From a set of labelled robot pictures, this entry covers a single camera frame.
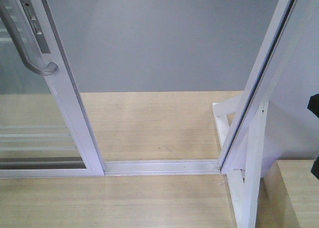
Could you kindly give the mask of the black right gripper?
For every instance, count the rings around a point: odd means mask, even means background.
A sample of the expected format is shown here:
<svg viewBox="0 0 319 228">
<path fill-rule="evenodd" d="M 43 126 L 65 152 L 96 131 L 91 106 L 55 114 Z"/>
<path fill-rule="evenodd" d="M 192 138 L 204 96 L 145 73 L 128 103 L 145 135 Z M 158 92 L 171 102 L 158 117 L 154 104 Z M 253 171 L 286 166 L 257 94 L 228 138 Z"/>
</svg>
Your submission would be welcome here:
<svg viewBox="0 0 319 228">
<path fill-rule="evenodd" d="M 319 94 L 310 97 L 307 109 L 319 118 Z"/>
</svg>

